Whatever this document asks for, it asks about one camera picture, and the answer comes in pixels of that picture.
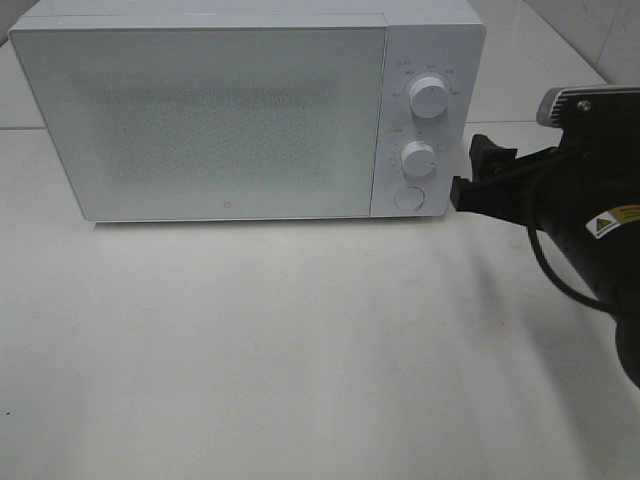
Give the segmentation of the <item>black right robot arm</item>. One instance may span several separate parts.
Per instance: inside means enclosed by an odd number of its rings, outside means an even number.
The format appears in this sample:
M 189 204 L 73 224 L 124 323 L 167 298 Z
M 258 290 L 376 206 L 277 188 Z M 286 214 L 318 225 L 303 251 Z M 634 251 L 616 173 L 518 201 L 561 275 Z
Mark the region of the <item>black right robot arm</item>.
M 519 156 L 476 134 L 472 176 L 451 203 L 525 228 L 551 283 L 611 315 L 626 376 L 639 382 L 639 114 L 589 112 L 561 122 L 558 145 Z

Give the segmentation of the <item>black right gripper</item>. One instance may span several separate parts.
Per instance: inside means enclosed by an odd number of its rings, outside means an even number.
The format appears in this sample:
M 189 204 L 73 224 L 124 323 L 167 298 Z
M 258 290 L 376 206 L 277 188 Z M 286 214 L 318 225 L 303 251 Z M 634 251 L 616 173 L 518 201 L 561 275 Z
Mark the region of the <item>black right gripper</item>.
M 453 178 L 453 208 L 525 225 L 534 250 L 540 231 L 562 250 L 637 250 L 639 109 L 542 107 L 538 121 L 562 137 L 554 150 L 528 157 L 536 161 L 532 177 L 501 175 L 518 150 L 472 137 L 473 180 Z

